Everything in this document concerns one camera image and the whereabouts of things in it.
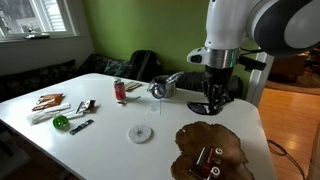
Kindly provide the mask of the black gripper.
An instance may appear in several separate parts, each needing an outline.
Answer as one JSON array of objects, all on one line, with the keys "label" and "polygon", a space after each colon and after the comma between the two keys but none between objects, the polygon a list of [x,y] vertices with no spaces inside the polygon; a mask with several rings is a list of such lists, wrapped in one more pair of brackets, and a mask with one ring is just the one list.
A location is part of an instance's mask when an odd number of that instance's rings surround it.
[{"label": "black gripper", "polygon": [[205,66],[205,80],[203,81],[203,90],[208,101],[208,110],[210,115],[216,115],[217,109],[214,106],[214,99],[218,96],[217,107],[223,108],[231,103],[234,98],[228,93],[228,85],[233,73],[232,68],[213,68]]}]

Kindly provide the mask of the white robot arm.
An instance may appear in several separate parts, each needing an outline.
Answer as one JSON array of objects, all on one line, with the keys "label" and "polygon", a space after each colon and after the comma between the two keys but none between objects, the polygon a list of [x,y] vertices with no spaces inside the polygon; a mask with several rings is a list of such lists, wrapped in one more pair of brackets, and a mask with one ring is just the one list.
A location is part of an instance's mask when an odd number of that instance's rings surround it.
[{"label": "white robot arm", "polygon": [[233,67],[262,71],[265,64],[240,55],[242,43],[250,39],[274,57],[293,56],[320,44],[320,0],[209,0],[206,40],[192,50],[187,61],[205,66],[202,82],[205,103],[189,102],[200,115],[216,115],[233,101],[228,93]]}]

